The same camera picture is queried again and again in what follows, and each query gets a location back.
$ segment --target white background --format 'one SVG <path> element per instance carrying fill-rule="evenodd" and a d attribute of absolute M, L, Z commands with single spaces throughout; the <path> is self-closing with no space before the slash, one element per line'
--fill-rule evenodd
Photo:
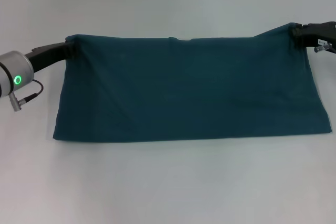
<path fill-rule="evenodd" d="M 336 21 L 334 0 L 0 0 L 0 54 L 73 34 L 246 37 Z M 310 63 L 336 124 L 336 55 Z M 35 75 L 38 99 L 0 101 L 0 223 L 336 223 L 336 138 L 129 144 L 52 138 L 65 63 Z M 31 83 L 17 92 L 36 92 Z"/>

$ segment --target fabric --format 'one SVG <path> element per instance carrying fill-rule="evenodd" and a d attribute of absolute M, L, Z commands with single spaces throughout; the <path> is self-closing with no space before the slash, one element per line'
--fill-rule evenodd
<path fill-rule="evenodd" d="M 329 133 L 306 49 L 252 38 L 74 35 L 54 138 L 141 142 Z"/>

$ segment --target label sticker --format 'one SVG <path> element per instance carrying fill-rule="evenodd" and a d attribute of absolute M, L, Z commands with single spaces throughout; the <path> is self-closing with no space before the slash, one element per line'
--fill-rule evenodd
<path fill-rule="evenodd" d="M 328 42 L 327 41 L 325 41 L 325 40 L 322 40 L 322 39 L 319 39 L 319 45 L 326 45 L 326 44 L 328 44 Z"/>

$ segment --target green led ring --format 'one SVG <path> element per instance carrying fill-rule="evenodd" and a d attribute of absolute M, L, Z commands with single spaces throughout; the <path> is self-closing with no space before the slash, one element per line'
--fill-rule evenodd
<path fill-rule="evenodd" d="M 15 83 L 16 85 L 19 85 L 19 84 L 21 83 L 21 81 L 22 81 L 21 76 L 16 76 L 16 77 L 14 78 L 14 83 Z"/>

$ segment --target cable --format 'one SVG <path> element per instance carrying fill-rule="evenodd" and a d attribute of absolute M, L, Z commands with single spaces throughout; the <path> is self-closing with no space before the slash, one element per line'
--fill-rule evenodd
<path fill-rule="evenodd" d="M 43 84 L 42 84 L 41 82 L 35 80 L 35 79 L 34 79 L 33 81 L 36 82 L 36 83 L 38 83 L 38 84 L 40 84 L 40 86 L 41 86 L 41 90 L 40 90 L 38 93 L 31 94 L 31 95 L 29 95 L 29 96 L 24 97 L 23 99 L 21 99 L 21 100 L 19 101 L 19 104 L 20 104 L 20 105 L 23 105 L 23 104 L 25 104 L 25 103 L 31 101 L 32 99 L 36 98 L 38 95 L 40 95 L 40 94 L 42 93 L 42 91 L 43 91 L 43 89 L 44 89 Z"/>

